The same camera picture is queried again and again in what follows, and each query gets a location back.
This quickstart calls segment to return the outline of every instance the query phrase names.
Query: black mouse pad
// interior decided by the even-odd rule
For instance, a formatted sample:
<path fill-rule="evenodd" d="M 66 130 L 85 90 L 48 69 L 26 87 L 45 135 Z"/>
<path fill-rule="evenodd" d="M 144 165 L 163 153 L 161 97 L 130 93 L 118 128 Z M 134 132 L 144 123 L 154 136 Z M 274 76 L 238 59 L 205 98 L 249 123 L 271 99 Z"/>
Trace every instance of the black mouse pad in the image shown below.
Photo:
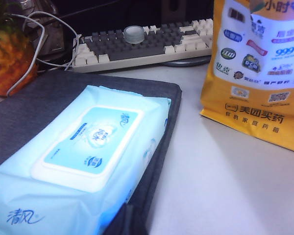
<path fill-rule="evenodd" d="M 61 70 L 47 72 L 37 77 L 34 82 L 14 96 L 0 103 L 0 164 L 42 131 L 87 85 L 132 91 L 144 96 L 167 97 L 172 101 L 164 136 L 128 203 L 131 205 L 130 211 L 135 211 L 135 218 L 137 215 L 140 216 L 143 226 L 161 173 L 181 101 L 182 91 L 174 83 Z M 112 234 L 116 235 L 121 233 L 118 231 L 122 231 L 122 234 L 132 234 L 124 230 L 125 226 L 136 223 L 135 220 L 130 222 L 126 219 L 129 217 L 128 214 L 120 210 L 107 231 L 112 231 Z"/>

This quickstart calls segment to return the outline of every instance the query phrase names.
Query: white desk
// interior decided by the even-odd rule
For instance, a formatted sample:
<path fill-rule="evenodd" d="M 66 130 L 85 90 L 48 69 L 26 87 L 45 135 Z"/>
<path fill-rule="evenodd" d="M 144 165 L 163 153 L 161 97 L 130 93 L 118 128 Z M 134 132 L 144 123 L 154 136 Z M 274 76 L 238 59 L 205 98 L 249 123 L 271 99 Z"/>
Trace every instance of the white desk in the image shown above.
<path fill-rule="evenodd" d="M 104 73 L 172 82 L 183 91 L 149 212 L 150 235 L 294 235 L 294 152 L 201 117 L 206 70 Z"/>

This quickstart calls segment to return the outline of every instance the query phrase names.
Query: keyboard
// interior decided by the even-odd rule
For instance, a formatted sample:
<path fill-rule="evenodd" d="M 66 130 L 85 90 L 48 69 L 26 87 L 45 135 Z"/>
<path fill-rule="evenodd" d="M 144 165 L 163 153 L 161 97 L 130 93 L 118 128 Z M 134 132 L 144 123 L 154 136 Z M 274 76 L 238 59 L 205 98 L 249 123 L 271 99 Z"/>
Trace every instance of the keyboard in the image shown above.
<path fill-rule="evenodd" d="M 128 43 L 122 30 L 81 37 L 75 72 L 94 72 L 211 55 L 213 20 L 140 27 L 140 43 Z"/>

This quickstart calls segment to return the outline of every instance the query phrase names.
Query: yellow paper bag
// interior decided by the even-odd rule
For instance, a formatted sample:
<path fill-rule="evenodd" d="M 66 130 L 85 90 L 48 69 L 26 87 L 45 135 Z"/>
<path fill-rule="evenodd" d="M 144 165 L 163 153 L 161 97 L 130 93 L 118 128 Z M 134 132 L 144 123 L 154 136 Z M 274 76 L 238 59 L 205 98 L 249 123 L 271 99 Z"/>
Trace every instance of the yellow paper bag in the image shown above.
<path fill-rule="evenodd" d="M 203 116 L 294 150 L 294 0 L 215 0 L 201 103 Z"/>

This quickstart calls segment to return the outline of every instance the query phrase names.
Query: white cable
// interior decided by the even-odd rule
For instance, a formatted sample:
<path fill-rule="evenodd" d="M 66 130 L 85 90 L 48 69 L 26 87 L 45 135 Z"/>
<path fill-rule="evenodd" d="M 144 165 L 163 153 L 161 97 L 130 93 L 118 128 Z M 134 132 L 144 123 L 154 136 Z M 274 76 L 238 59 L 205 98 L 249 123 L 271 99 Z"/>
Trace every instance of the white cable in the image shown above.
<path fill-rule="evenodd" d="M 62 65 L 57 65 L 57 64 L 53 64 L 53 63 L 43 61 L 43 60 L 38 59 L 38 58 L 36 60 L 39 61 L 40 63 L 46 64 L 46 65 L 51 65 L 51 66 L 56 66 L 56 67 L 66 67 L 69 64 L 69 63 L 65 63 L 65 64 L 62 64 Z"/>
<path fill-rule="evenodd" d="M 51 68 L 51 69 L 48 69 L 48 70 L 39 70 L 39 71 L 37 71 L 37 73 L 42 73 L 42 72 L 52 71 L 52 70 L 57 70 L 57 69 L 58 69 L 58 67 Z"/>
<path fill-rule="evenodd" d="M 41 37 L 39 39 L 39 42 L 38 42 L 38 45 L 36 47 L 36 50 L 35 50 L 35 53 L 34 53 L 34 56 L 33 56 L 33 59 L 26 71 L 26 73 L 24 73 L 24 75 L 7 91 L 6 93 L 6 96 L 9 96 L 10 92 L 17 86 L 19 85 L 26 77 L 27 75 L 30 73 L 31 69 L 33 68 L 34 64 L 35 64 L 35 61 L 36 61 L 36 58 L 37 58 L 37 55 L 39 53 L 39 50 L 41 48 L 41 43 L 43 41 L 43 36 L 45 34 L 45 28 L 40 24 L 38 23 L 37 21 L 27 17 L 27 16 L 22 16 L 22 15 L 17 15 L 17 14 L 11 14 L 11 16 L 16 16 L 16 17 L 20 17 L 20 18 L 24 18 L 24 19 L 28 19 L 30 21 L 33 21 L 34 23 L 38 24 L 41 28 L 42 28 L 42 32 L 41 32 Z"/>
<path fill-rule="evenodd" d="M 35 12 L 32 12 L 28 15 L 28 17 L 31 17 L 33 15 L 36 15 L 36 14 L 45 14 L 45 15 L 48 15 L 50 17 L 53 17 L 55 18 L 56 20 L 58 20 L 59 22 L 61 22 L 62 24 L 64 24 L 65 26 L 67 26 L 74 34 L 75 34 L 75 37 L 76 37 L 76 48 L 75 48 L 75 51 L 73 51 L 73 55 L 72 55 L 72 60 L 66 65 L 66 68 L 64 70 L 67 70 L 71 64 L 73 63 L 75 57 L 76 57 L 76 54 L 77 54 L 77 51 L 78 51 L 78 46 L 79 46 L 79 36 L 78 34 L 75 32 L 75 30 L 69 26 L 67 23 L 65 23 L 63 20 L 61 20 L 60 18 L 54 16 L 53 14 L 50 14 L 48 12 L 44 12 L 44 11 L 35 11 Z"/>

